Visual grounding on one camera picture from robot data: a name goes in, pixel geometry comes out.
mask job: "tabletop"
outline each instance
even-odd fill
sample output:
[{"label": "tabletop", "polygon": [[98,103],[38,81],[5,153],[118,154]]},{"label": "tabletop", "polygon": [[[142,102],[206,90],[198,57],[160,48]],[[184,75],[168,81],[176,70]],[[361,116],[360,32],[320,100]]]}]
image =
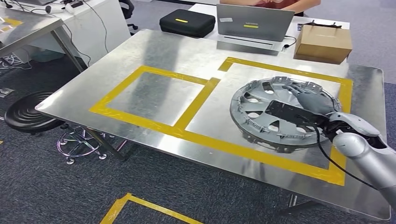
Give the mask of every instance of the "tabletop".
[{"label": "tabletop", "polygon": [[60,26],[61,19],[0,8],[0,56],[7,55]]},{"label": "tabletop", "polygon": [[[373,220],[390,207],[375,190],[329,164],[318,148],[282,153],[249,141],[233,122],[234,93],[252,80],[313,81],[345,112],[386,136],[382,71],[218,49],[217,42],[143,30],[36,109],[173,156],[253,178]],[[363,178],[329,142],[325,150]]]},{"label": "tabletop", "polygon": [[[204,13],[208,15],[213,15],[214,17],[217,18],[217,11],[216,11],[216,6],[212,5],[204,5],[204,4],[195,4],[192,6],[189,11],[197,12],[197,13]],[[349,22],[341,22],[341,21],[332,21],[332,20],[323,20],[323,19],[316,19],[316,18],[309,18],[309,17],[301,17],[301,16],[294,16],[289,29],[286,32],[286,35],[288,36],[293,36],[293,37],[298,37],[299,35],[299,30],[298,30],[298,25],[299,24],[305,24],[308,22],[315,21],[315,23],[318,24],[325,24],[325,25],[332,25],[333,23],[336,23],[337,25],[341,25],[343,29],[349,29]],[[210,32],[208,35],[205,36],[206,39],[211,39],[211,40],[216,40],[216,41],[227,41],[235,43],[235,44],[242,44],[242,45],[248,45],[251,47],[257,47],[257,48],[268,48],[267,44],[262,44],[263,40],[259,39],[253,39],[253,38],[243,38],[243,37],[238,37],[239,39],[243,40],[250,40],[254,42],[245,42],[245,41],[238,41],[238,40],[225,40],[222,38],[224,35],[220,35],[217,30],[217,19],[216,19],[216,24],[212,32]],[[292,44],[294,42],[293,39],[285,38],[283,41],[284,44]],[[294,48],[295,46],[290,46],[288,49],[285,50],[285,52],[288,53],[294,53]]]}]

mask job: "yellow tape rectangle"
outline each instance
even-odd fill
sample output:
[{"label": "yellow tape rectangle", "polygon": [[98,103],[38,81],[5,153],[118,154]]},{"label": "yellow tape rectangle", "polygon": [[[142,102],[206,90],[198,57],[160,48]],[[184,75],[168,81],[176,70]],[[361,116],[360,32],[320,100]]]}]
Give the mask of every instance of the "yellow tape rectangle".
[{"label": "yellow tape rectangle", "polygon": [[[274,70],[279,72],[285,72],[289,74],[295,74],[300,76],[312,77],[317,79],[323,79],[331,82],[340,83],[339,88],[339,100],[343,106],[344,112],[350,112],[350,105],[352,100],[352,81],[350,79],[327,76],[318,73],[305,72],[295,69],[289,69],[284,67],[279,67],[270,64],[252,62],[248,60],[238,59],[228,57],[219,67],[218,70],[227,72],[234,63],[243,64],[246,66],[253,66],[262,69]],[[204,88],[193,100],[190,106],[182,114],[179,120],[174,126],[169,126],[160,122],[156,122],[147,118],[139,117],[137,115],[129,114],[112,108],[108,108],[106,105],[114,99],[118,94],[120,94],[128,85],[130,85],[139,75],[143,72],[150,72],[158,75],[163,75],[171,78],[178,78],[189,82],[194,82],[197,84],[204,85]],[[219,79],[212,78],[211,80],[201,79],[197,77],[192,77],[180,73],[175,73],[172,71],[166,71],[162,69],[152,68],[149,66],[141,66],[130,76],[128,76],[124,81],[122,81],[118,86],[111,90],[107,95],[105,95],[100,101],[98,101],[94,106],[91,107],[90,111],[93,113],[98,113],[106,117],[124,121],[133,125],[141,126],[147,129],[161,132],[166,135],[181,138],[193,143],[200,144],[205,147],[211,147],[219,151],[230,153],[236,156],[249,158],[258,162],[262,162],[274,167],[289,170],[291,172],[303,174],[313,178],[317,178],[329,183],[334,183],[343,186],[345,182],[345,174],[339,170],[332,163],[329,163],[329,169],[315,167],[302,162],[294,161],[288,158],[277,156],[274,154],[261,152],[253,148],[248,148],[226,142],[223,140],[215,139],[209,136],[201,135],[198,133],[193,133],[186,131],[185,128],[188,126],[190,121],[194,118],[195,114],[198,112],[200,107],[204,104],[206,99],[209,97],[213,89],[219,83]],[[334,147],[331,148],[330,157],[336,161],[340,166],[345,168],[346,158],[338,152]]]},{"label": "yellow tape rectangle", "polygon": [[161,207],[159,205],[156,205],[154,203],[145,201],[143,199],[140,199],[138,197],[132,196],[130,193],[127,193],[125,196],[123,196],[121,199],[117,199],[114,204],[112,205],[112,207],[110,208],[110,210],[107,212],[107,214],[105,215],[105,217],[102,219],[102,221],[100,222],[100,224],[111,224],[114,222],[114,220],[117,218],[118,214],[120,213],[120,211],[122,210],[122,208],[124,208],[125,204],[128,201],[132,201],[138,204],[141,204],[143,206],[146,206],[148,208],[151,208],[153,210],[162,212],[166,215],[172,216],[174,218],[177,218],[179,220],[182,220],[186,223],[189,224],[202,224],[201,222],[194,220],[192,218],[189,218],[185,215],[182,215],[180,213],[177,213],[175,211],[172,211],[170,209]]}]

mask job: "office chair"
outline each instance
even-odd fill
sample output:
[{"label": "office chair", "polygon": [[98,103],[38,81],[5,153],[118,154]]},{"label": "office chair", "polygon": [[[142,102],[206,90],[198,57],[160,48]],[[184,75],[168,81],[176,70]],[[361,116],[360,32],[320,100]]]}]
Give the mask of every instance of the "office chair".
[{"label": "office chair", "polygon": [[[135,6],[132,4],[130,0],[118,0],[119,3],[124,3],[128,5],[128,8],[121,6],[122,13],[124,14],[125,20],[131,18],[132,12],[135,9]],[[128,27],[132,27],[134,30],[137,30],[139,27],[136,26],[135,24],[131,23],[128,24]]]}]

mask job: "robotic arm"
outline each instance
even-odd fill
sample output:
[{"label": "robotic arm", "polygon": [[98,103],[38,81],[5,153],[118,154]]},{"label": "robotic arm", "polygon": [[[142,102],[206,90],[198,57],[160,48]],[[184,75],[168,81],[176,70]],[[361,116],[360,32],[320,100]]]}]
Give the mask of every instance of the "robotic arm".
[{"label": "robotic arm", "polygon": [[383,140],[380,132],[364,119],[337,112],[326,94],[316,94],[297,83],[284,86],[304,108],[272,101],[266,113],[296,125],[318,127],[344,156],[351,159],[396,210],[396,152]]}]

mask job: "black carrying case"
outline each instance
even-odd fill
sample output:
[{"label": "black carrying case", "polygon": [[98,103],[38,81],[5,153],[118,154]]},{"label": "black carrying case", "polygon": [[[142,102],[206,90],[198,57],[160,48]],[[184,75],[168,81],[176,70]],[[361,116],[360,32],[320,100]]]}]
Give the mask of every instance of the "black carrying case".
[{"label": "black carrying case", "polygon": [[212,15],[177,9],[160,19],[160,27],[164,32],[204,37],[213,30],[215,22]]}]

